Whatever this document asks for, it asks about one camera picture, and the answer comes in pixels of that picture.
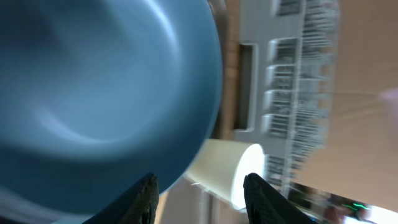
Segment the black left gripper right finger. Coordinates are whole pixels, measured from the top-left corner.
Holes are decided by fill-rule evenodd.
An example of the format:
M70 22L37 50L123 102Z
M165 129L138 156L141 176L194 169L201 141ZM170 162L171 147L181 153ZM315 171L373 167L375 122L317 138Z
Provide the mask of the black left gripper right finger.
M243 187L249 224L317 224L261 176L248 174Z

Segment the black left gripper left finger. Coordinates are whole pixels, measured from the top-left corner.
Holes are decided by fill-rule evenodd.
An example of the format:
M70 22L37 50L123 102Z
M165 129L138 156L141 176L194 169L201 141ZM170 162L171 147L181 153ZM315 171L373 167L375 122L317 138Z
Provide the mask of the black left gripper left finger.
M159 181L148 173L83 224L154 224L158 203Z

